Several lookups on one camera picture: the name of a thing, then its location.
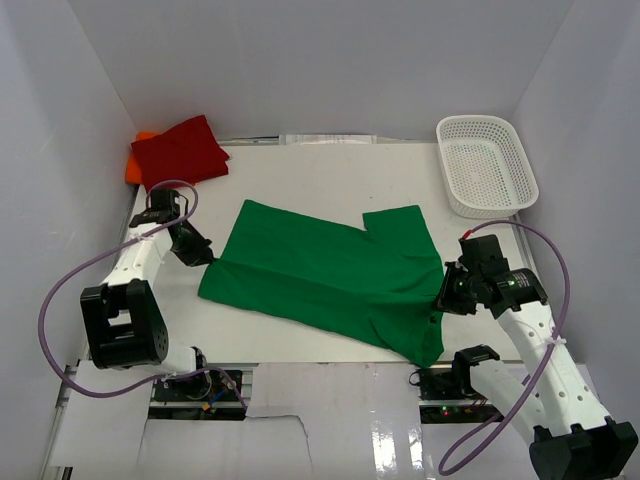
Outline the green t shirt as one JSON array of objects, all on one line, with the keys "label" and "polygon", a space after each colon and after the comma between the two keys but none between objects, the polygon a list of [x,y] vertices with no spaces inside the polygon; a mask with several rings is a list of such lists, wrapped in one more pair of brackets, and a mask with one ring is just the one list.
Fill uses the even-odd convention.
[{"label": "green t shirt", "polygon": [[200,298],[393,351],[419,367],[444,351],[432,307],[443,262],[419,206],[368,212],[362,228],[247,200]]}]

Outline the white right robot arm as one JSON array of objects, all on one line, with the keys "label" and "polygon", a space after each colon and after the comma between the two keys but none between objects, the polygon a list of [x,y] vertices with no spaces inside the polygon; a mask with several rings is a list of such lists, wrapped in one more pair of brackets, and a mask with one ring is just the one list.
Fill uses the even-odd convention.
[{"label": "white right robot arm", "polygon": [[490,311],[516,347],[528,380],[514,377],[487,345],[455,353],[457,388],[485,397],[528,447],[540,479],[617,477],[639,445],[628,422],[615,421],[593,393],[554,319],[542,284],[528,268],[513,270],[494,235],[459,241],[460,257],[446,265],[435,309],[473,315]]}]

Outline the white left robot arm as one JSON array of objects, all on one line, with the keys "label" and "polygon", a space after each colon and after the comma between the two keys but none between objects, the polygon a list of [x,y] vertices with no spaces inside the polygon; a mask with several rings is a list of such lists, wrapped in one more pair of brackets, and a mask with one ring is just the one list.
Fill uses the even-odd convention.
[{"label": "white left robot arm", "polygon": [[129,223],[129,240],[103,282],[83,290],[80,307],[94,365],[99,369],[143,369],[156,374],[190,374],[204,366],[196,347],[169,337],[153,284],[169,253],[187,267],[214,262],[211,241],[184,214],[180,193],[150,192],[148,206]]}]

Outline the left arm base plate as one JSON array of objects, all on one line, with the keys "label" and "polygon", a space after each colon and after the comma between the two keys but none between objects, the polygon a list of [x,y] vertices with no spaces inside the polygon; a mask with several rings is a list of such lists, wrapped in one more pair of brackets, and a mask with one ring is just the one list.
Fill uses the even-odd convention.
[{"label": "left arm base plate", "polygon": [[253,374],[251,370],[227,369],[229,378],[217,371],[200,381],[156,381],[148,409],[150,420],[242,421],[245,408],[234,389],[248,404]]}]

